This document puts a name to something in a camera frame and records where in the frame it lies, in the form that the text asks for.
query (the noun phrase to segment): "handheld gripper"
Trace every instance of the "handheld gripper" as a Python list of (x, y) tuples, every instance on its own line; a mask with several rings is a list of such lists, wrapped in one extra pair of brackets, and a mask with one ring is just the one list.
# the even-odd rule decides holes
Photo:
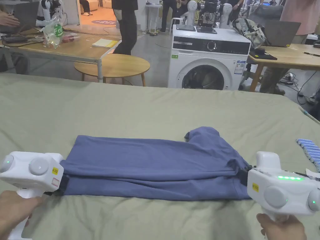
[[(12, 152), (0, 166), (0, 179), (18, 187), (17, 194), (23, 198), (41, 197), (44, 192), (59, 188), (63, 175), (62, 159), (59, 153)], [(21, 234), (27, 220), (12, 230), (9, 240), (25, 239)]]
[(320, 210), (316, 183), (282, 170), (276, 153), (257, 152), (257, 166), (248, 172), (247, 191), (270, 219), (284, 222), (289, 215), (313, 215)]

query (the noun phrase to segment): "green led light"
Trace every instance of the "green led light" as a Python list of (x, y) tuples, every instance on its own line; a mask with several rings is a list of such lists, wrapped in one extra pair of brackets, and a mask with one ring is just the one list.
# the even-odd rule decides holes
[(295, 178), (295, 177), (284, 177), (284, 176), (278, 176), (280, 179), (288, 179), (288, 180), (293, 180), (293, 181), (302, 181), (303, 178)]

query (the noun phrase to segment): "red sticker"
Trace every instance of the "red sticker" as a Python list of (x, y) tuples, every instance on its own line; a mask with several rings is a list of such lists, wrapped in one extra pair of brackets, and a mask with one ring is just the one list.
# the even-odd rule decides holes
[(58, 179), (56, 179), (56, 178), (53, 178), (53, 179), (52, 179), (52, 183), (51, 183), (52, 185), (58, 187), (58, 186), (59, 186), (59, 183), (60, 183), (60, 181), (59, 181)]

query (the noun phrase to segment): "washing machine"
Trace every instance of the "washing machine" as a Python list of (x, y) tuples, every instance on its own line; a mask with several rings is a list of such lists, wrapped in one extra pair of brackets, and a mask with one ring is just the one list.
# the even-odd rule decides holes
[(232, 29), (173, 26), (169, 88), (238, 90), (251, 42)]

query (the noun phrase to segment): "round rug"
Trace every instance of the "round rug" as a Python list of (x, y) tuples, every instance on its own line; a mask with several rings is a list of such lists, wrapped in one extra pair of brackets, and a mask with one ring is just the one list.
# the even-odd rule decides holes
[(94, 20), (92, 23), (102, 24), (102, 25), (115, 25), (116, 22), (114, 20)]

